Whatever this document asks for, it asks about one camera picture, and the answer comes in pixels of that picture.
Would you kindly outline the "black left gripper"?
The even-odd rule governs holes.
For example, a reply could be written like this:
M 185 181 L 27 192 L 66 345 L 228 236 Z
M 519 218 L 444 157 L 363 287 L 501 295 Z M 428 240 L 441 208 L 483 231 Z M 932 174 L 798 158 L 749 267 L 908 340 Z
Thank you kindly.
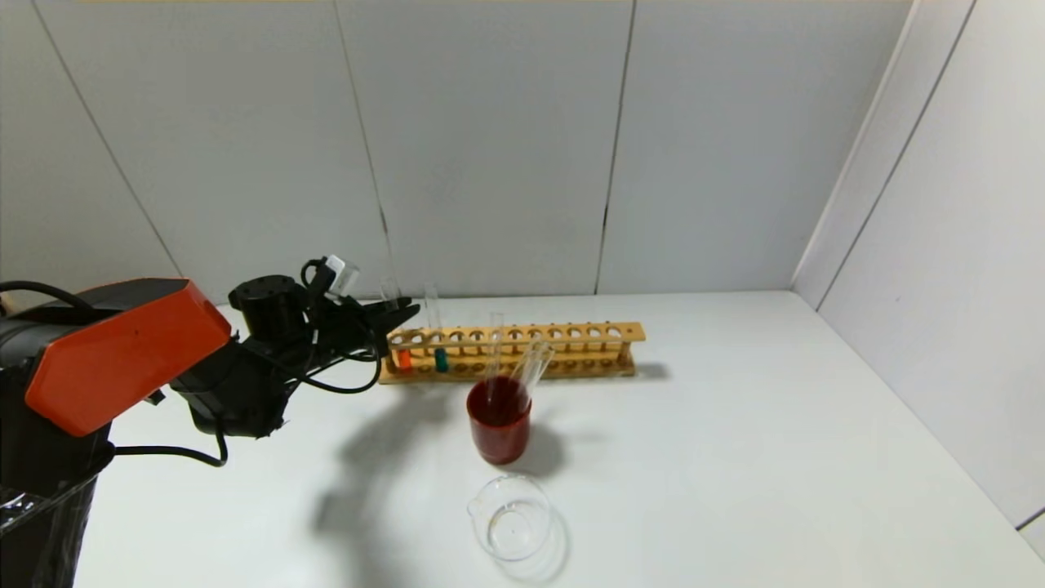
M 310 332 L 306 366 L 381 361 L 389 353 L 381 334 L 394 332 L 420 310 L 421 306 L 413 304 L 408 296 L 365 305 L 309 299 L 305 307 Z

